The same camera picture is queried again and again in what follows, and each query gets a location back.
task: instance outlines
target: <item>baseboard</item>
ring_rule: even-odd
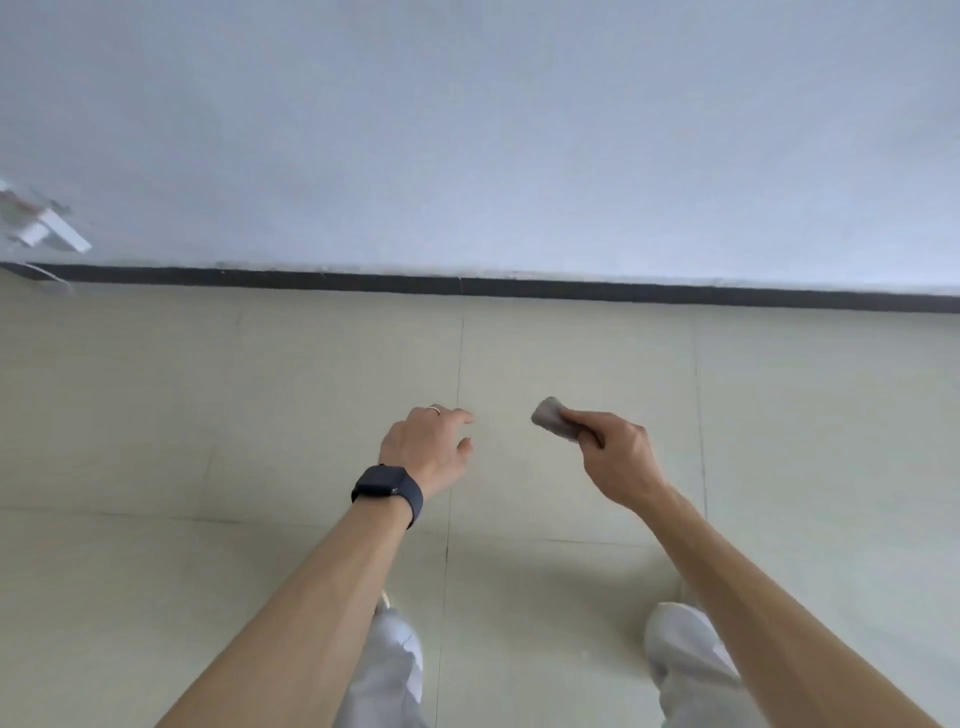
[[[16,263],[0,267],[27,279],[44,276]],[[832,308],[906,313],[960,313],[960,296],[861,291],[798,291],[589,280],[483,279],[444,276],[379,276],[311,271],[245,271],[216,268],[136,268],[99,265],[42,267],[63,279],[84,283],[140,283],[320,291],[367,291],[439,296],[563,299],[620,303],[739,305],[764,308]]]

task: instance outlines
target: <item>tile grout line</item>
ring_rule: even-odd
[[[217,432],[213,437],[213,444],[210,446],[210,454],[206,458],[206,468],[204,469],[204,479],[201,480],[200,486],[200,510],[204,510],[204,506],[207,503],[207,495],[209,492],[209,480],[210,480],[210,469],[213,467],[213,459],[217,455],[217,448],[220,446],[220,441],[223,437],[223,428],[227,423],[227,410],[230,407],[229,398],[230,393],[232,392],[232,374],[233,368],[236,364],[236,357],[240,353],[240,344],[241,338],[243,336],[243,305],[238,304],[236,319],[233,322],[233,341],[230,344],[230,351],[227,354],[227,362],[224,365],[224,402],[223,408],[220,412],[220,424],[217,427]],[[197,516],[197,521],[217,521],[216,519],[204,519],[202,516]]]
[[[189,523],[219,523],[224,525],[254,525],[278,526],[282,528],[310,528],[318,531],[327,531],[331,527],[323,523],[303,523],[289,521],[266,521],[262,519],[224,519],[197,516],[171,516],[163,513],[123,513],[121,511],[85,511],[74,508],[51,508],[36,505],[0,505],[0,513],[30,513],[47,514],[53,516],[75,516],[78,518],[111,518],[111,519],[142,519],[144,521],[173,521]],[[442,536],[432,531],[425,535]],[[616,541],[577,541],[575,539],[526,538],[519,536],[502,536],[497,534],[473,533],[466,534],[466,539],[487,539],[491,541],[508,541],[511,543],[527,544],[577,544],[580,546],[613,546],[615,548],[658,548],[655,544],[627,544]]]
[[[704,411],[701,403],[700,392],[700,346],[699,331],[697,328],[697,312],[692,312],[693,326],[693,386],[695,399],[697,401],[697,440],[700,445],[700,486],[704,497],[704,518],[709,521],[709,510],[707,506],[707,458],[704,455]]]
[[[464,364],[464,329],[467,327],[467,302],[463,301],[460,311],[460,350],[457,354],[457,394],[454,407],[460,406],[460,373]],[[453,488],[450,488],[450,499],[446,505],[446,548],[444,549],[444,599],[440,605],[440,649],[437,654],[437,704],[433,711],[433,724],[436,728],[437,717],[440,715],[440,677],[444,668],[444,623],[446,620],[446,577],[450,570],[450,523],[453,520]]]

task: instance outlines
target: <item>gray sponge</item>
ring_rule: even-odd
[[[553,434],[560,435],[565,440],[575,443],[577,442],[577,435],[584,430],[591,430],[589,427],[565,420],[560,414],[562,409],[564,409],[564,406],[560,404],[560,400],[556,397],[548,397],[537,405],[537,409],[530,416],[530,422],[542,427],[547,432],[553,432]]]

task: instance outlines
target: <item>white pants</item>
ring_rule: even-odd
[[[769,728],[703,612],[658,605],[643,646],[660,689],[663,728]],[[419,652],[416,633],[395,609],[376,615],[335,728],[426,728]]]

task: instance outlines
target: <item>black smartwatch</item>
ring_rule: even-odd
[[[410,503],[410,509],[414,512],[410,525],[414,524],[423,508],[423,491],[417,485],[417,481],[397,465],[374,465],[367,468],[357,480],[357,484],[353,486],[350,502],[357,500],[358,496],[404,498]]]

